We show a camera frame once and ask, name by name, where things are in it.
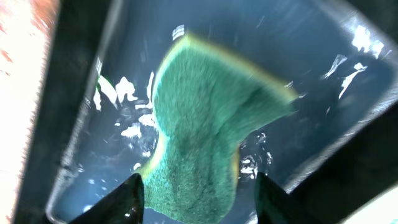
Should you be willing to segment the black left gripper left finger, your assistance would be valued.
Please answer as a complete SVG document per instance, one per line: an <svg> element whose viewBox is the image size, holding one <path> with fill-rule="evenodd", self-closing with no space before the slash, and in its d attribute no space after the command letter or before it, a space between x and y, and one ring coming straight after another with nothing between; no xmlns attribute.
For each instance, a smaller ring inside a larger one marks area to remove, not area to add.
<svg viewBox="0 0 398 224"><path fill-rule="evenodd" d="M143 224L144 184L135 173L69 224Z"/></svg>

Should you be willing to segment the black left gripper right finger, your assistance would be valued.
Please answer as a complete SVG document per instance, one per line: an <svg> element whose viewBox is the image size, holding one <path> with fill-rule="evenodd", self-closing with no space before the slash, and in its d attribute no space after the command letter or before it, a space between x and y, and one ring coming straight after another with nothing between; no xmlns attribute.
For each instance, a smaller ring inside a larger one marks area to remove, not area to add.
<svg viewBox="0 0 398 224"><path fill-rule="evenodd" d="M311 223L311 216L265 173L257 174L254 200L258 224Z"/></svg>

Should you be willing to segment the green yellow sponge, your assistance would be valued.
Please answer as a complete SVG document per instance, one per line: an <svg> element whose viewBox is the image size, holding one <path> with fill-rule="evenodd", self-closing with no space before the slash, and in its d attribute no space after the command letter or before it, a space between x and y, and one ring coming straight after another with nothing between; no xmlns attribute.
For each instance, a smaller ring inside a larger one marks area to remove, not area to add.
<svg viewBox="0 0 398 224"><path fill-rule="evenodd" d="M138 169L145 206L182 223L232 209L239 145L294 110L297 92L238 54L188 33L162 60L152 104L158 142Z"/></svg>

